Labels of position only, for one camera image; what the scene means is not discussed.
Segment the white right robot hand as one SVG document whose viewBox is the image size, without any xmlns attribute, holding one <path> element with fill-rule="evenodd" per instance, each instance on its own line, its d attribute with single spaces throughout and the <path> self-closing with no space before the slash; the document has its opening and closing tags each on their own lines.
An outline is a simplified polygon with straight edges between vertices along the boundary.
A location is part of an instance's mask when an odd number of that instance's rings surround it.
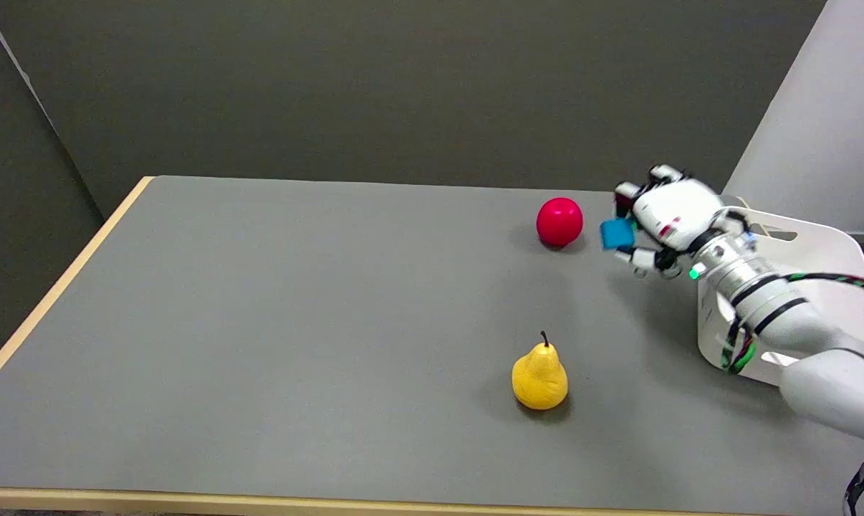
<svg viewBox="0 0 864 516">
<path fill-rule="evenodd" d="M 645 274 L 677 277 L 681 256 L 724 234 L 726 206 L 713 189 L 672 166 L 654 166 L 642 185 L 613 189 L 615 216 L 601 226 L 602 246 Z"/>
</svg>

